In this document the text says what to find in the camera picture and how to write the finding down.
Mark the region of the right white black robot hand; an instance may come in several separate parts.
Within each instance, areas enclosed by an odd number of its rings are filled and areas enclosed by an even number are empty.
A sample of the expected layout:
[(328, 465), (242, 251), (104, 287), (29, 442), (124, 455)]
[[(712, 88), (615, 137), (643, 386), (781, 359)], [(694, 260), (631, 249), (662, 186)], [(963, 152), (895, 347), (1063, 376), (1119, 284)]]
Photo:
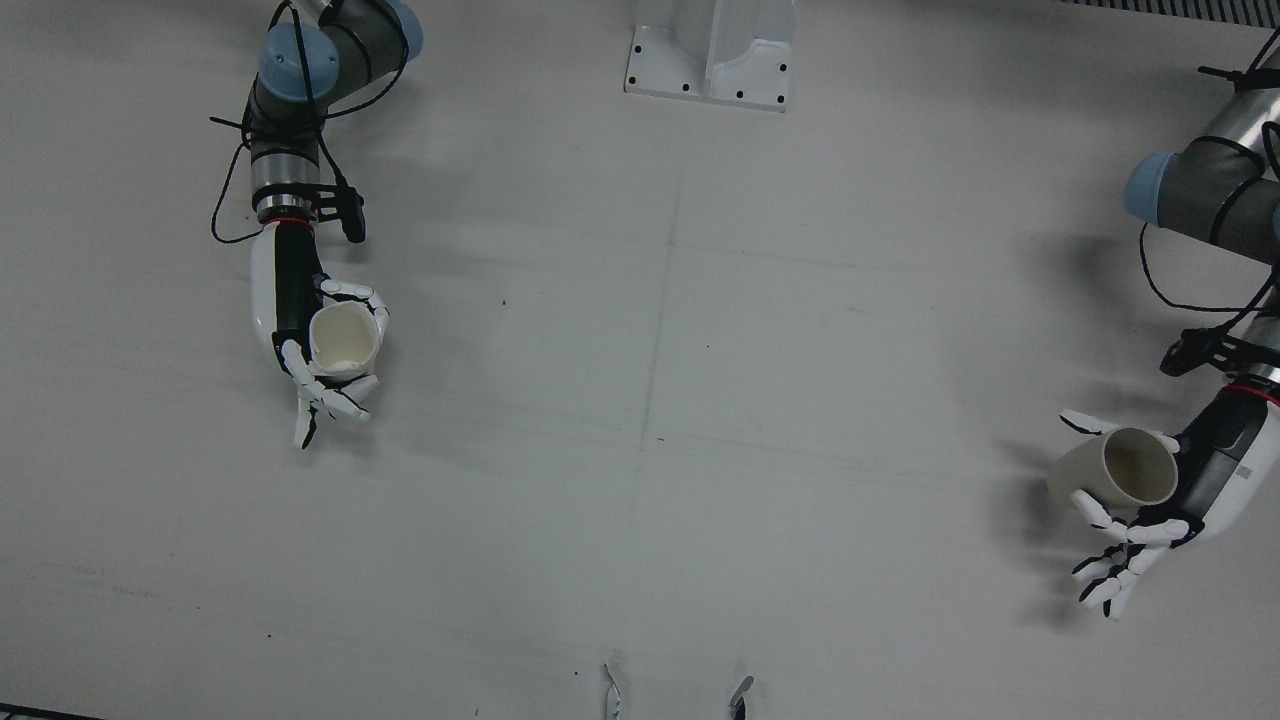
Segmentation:
[(324, 269), (312, 223), (280, 218), (253, 237), (250, 309), (264, 352), (294, 391), (296, 448), (312, 443), (320, 416), (370, 419), (389, 307), (372, 287)]

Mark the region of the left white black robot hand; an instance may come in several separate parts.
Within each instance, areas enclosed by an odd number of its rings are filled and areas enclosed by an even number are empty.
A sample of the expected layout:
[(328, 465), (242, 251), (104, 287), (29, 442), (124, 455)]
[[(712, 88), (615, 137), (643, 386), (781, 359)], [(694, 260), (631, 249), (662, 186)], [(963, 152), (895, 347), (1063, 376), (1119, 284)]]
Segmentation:
[(1121, 427), (1079, 411), (1061, 420), (1088, 441), (1051, 469), (1047, 487), (1114, 539), (1073, 569), (1080, 601), (1117, 616), (1165, 553), (1228, 529), (1277, 466), (1277, 398), (1235, 382), (1175, 436)]

